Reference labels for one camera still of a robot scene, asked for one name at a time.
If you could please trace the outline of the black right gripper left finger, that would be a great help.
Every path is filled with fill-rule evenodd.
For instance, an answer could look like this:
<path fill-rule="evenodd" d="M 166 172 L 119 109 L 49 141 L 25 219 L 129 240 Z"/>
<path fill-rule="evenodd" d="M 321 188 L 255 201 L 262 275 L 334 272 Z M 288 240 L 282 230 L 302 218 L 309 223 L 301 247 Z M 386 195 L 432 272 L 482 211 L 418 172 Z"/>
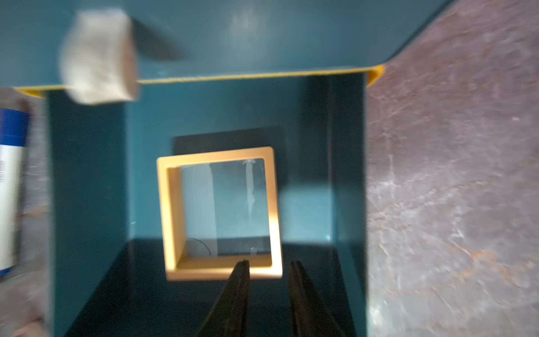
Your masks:
<path fill-rule="evenodd" d="M 196 336 L 246 336 L 250 285 L 249 262 L 240 261 Z"/>

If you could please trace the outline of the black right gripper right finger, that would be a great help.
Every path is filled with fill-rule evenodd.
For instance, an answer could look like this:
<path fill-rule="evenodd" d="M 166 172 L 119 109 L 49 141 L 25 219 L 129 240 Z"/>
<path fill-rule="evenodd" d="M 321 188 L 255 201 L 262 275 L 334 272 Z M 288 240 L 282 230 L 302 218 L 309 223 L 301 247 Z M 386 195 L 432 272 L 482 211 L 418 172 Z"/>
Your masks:
<path fill-rule="evenodd" d="M 300 261 L 291 262 L 289 298 L 294 336 L 345 336 Z"/>

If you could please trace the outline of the large wooden frame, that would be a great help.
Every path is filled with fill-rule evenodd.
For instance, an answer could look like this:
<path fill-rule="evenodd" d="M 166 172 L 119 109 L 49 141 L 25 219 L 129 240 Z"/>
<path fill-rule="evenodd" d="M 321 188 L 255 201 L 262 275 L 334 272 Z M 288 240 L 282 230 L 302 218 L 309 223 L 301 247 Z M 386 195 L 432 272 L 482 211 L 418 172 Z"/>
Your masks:
<path fill-rule="evenodd" d="M 198 164 L 250 160 L 264 161 L 270 253 L 257 256 L 244 254 L 213 258 L 189 257 L 180 169 Z M 235 265 L 243 260 L 250 263 L 249 271 L 252 279 L 282 278 L 277 173 L 275 151 L 272 147 L 160 157 L 157 159 L 157 173 L 165 271 L 169 281 L 227 279 Z"/>

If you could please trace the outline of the teal drawer cabinet yellow trim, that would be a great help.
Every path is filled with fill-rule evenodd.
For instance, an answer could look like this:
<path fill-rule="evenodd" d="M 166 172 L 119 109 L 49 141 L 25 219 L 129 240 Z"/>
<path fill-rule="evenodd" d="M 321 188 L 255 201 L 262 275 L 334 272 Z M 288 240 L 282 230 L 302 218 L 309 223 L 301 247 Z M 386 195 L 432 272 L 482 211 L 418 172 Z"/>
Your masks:
<path fill-rule="evenodd" d="M 157 159 L 271 147 L 284 267 L 365 336 L 366 70 L 449 2 L 3 1 L 1 84 L 56 84 L 76 12 L 114 6 L 134 21 L 141 99 L 46 96 L 52 334 L 195 335 L 225 284 L 166 280 Z"/>

